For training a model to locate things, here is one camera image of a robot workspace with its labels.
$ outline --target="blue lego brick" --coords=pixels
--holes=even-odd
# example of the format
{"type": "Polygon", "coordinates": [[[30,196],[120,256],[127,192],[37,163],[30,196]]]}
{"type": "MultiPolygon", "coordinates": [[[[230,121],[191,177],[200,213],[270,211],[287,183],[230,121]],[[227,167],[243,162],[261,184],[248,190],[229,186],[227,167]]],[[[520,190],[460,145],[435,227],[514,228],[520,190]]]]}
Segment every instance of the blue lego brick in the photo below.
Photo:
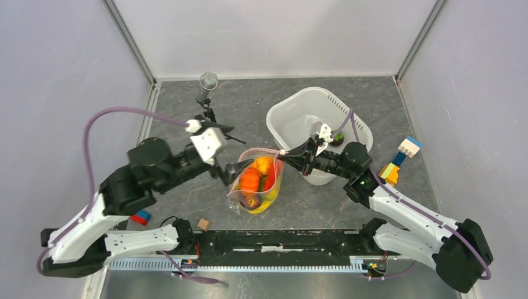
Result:
{"type": "Polygon", "coordinates": [[[152,215],[149,212],[145,211],[145,210],[141,210],[141,211],[137,212],[136,216],[141,217],[141,218],[143,218],[143,219],[145,219],[147,221],[150,221],[150,219],[152,218],[152,215]]]}
{"type": "Polygon", "coordinates": [[[418,140],[412,138],[411,136],[407,136],[406,139],[414,143],[417,147],[422,148],[422,144],[418,140]]]}
{"type": "Polygon", "coordinates": [[[400,167],[405,160],[405,157],[407,157],[404,153],[399,152],[396,157],[394,157],[394,160],[392,160],[392,164],[400,167]]]}

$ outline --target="white wall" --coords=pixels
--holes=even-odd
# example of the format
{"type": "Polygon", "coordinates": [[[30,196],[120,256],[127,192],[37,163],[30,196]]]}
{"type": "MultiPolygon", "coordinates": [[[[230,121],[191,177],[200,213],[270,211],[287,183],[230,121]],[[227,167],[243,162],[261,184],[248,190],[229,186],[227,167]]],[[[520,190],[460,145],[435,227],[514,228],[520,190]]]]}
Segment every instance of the white wall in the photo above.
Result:
{"type": "Polygon", "coordinates": [[[403,78],[441,208],[478,222],[494,255],[481,298],[528,291],[527,11],[526,0],[449,1],[403,78]]]}
{"type": "Polygon", "coordinates": [[[394,75],[435,0],[116,0],[158,78],[394,75]]]}
{"type": "MultiPolygon", "coordinates": [[[[40,231],[88,200],[85,122],[106,107],[144,107],[149,84],[100,0],[2,1],[0,45],[0,297],[78,298],[84,279],[37,273],[40,231]]],[[[96,181],[126,163],[140,120],[96,123],[96,181]]]]}

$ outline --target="black cable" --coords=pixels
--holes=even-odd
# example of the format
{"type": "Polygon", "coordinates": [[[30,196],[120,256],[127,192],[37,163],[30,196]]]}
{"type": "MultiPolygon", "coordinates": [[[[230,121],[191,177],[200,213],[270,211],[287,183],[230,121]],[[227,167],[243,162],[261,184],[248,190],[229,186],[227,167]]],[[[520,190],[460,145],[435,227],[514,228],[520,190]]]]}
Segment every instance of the black cable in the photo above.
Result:
{"type": "Polygon", "coordinates": [[[160,224],[159,226],[160,226],[160,227],[162,227],[162,226],[163,226],[163,224],[165,224],[165,222],[167,222],[167,221],[168,221],[169,219],[171,219],[171,218],[174,218],[174,220],[176,220],[176,219],[177,219],[177,217],[176,217],[176,216],[174,216],[174,215],[172,215],[172,216],[169,216],[169,217],[165,218],[165,220],[161,221],[161,224],[160,224]]]}

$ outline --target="lego brick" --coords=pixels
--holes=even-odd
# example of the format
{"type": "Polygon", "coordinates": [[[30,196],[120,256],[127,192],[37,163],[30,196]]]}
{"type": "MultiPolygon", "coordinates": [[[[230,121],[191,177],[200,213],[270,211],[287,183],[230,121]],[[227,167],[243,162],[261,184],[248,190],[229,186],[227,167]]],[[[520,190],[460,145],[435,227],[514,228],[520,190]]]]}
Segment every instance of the lego brick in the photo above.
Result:
{"type": "Polygon", "coordinates": [[[398,170],[400,170],[400,168],[395,165],[390,170],[389,174],[385,178],[385,181],[393,186],[396,185],[398,183],[398,170]]]}
{"type": "Polygon", "coordinates": [[[409,158],[414,157],[415,154],[420,150],[421,143],[417,142],[414,138],[408,136],[401,144],[398,146],[398,150],[402,153],[409,156],[409,158]]]}
{"type": "Polygon", "coordinates": [[[389,174],[390,172],[394,169],[394,167],[398,167],[392,163],[389,163],[387,165],[385,165],[385,167],[383,167],[383,169],[381,169],[380,173],[379,173],[379,177],[382,178],[382,179],[385,179],[389,174]]]}
{"type": "Polygon", "coordinates": [[[145,219],[145,218],[142,218],[140,216],[137,216],[137,215],[133,215],[133,216],[130,216],[130,220],[134,221],[134,222],[137,222],[143,226],[146,226],[148,224],[148,220],[145,219]]]}
{"type": "Polygon", "coordinates": [[[198,222],[198,228],[204,230],[204,231],[207,231],[209,229],[209,226],[211,225],[211,223],[205,219],[200,219],[200,221],[198,222]]]}
{"type": "Polygon", "coordinates": [[[422,144],[418,140],[412,138],[411,136],[407,136],[406,139],[414,143],[417,147],[422,148],[422,144]]]}
{"type": "Polygon", "coordinates": [[[396,157],[394,157],[394,160],[392,160],[392,164],[400,167],[405,160],[405,157],[407,157],[404,153],[399,152],[396,157]]]}
{"type": "Polygon", "coordinates": [[[145,211],[145,210],[141,210],[141,211],[137,212],[136,216],[139,216],[139,217],[141,217],[141,218],[143,218],[143,219],[145,219],[147,221],[150,221],[150,219],[152,218],[152,215],[149,212],[145,211]]]}

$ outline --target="gray floor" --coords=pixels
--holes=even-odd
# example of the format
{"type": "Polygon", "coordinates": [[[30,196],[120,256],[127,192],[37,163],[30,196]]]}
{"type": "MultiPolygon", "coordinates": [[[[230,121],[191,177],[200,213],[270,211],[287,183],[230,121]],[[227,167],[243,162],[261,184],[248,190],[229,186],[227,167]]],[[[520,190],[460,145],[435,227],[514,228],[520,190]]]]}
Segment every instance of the gray floor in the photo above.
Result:
{"type": "MultiPolygon", "coordinates": [[[[401,272],[409,261],[389,261],[389,273],[401,272]]],[[[405,276],[384,282],[368,282],[353,273],[200,273],[222,283],[200,285],[173,278],[164,272],[109,272],[104,299],[234,298],[234,299],[455,299],[460,294],[436,273],[418,265],[405,276]]]]}
{"type": "MultiPolygon", "coordinates": [[[[156,112],[188,120],[202,112],[194,100],[198,82],[164,82],[161,85],[156,112]]],[[[229,141],[229,148],[219,157],[223,165],[238,159],[247,148],[276,148],[266,127],[266,113],[276,103],[305,87],[323,87],[336,94],[370,127],[374,145],[370,154],[375,169],[392,161],[397,146],[411,135],[410,124],[398,90],[390,77],[281,78],[220,81],[211,92],[211,107],[217,121],[232,125],[232,135],[246,141],[242,145],[229,141]]],[[[154,121],[150,136],[169,142],[174,153],[190,142],[178,126],[154,121]]],[[[407,159],[399,172],[397,188],[412,199],[436,210],[420,154],[407,159]]],[[[210,221],[211,229],[288,229],[288,228],[361,228],[373,217],[383,217],[354,204],[342,190],[345,180],[337,178],[325,186],[308,184],[293,168],[285,169],[279,198],[264,213],[240,216],[229,209],[228,189],[209,174],[157,195],[158,203],[148,211],[153,218],[147,228],[157,227],[168,216],[189,219],[196,225],[200,218],[210,221]]],[[[129,224],[129,229],[142,229],[129,224]]]]}

